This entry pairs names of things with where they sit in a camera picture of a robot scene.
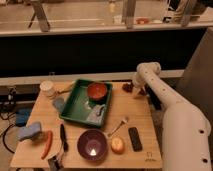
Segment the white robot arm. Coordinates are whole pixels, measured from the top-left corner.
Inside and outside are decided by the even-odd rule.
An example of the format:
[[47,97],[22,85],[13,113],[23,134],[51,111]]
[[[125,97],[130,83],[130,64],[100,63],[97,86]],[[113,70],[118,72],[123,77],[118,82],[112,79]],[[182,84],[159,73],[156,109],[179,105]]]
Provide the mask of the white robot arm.
[[211,124],[203,112],[159,78],[158,62],[140,63],[136,88],[148,85],[165,106],[162,122],[162,171],[212,171],[208,137]]

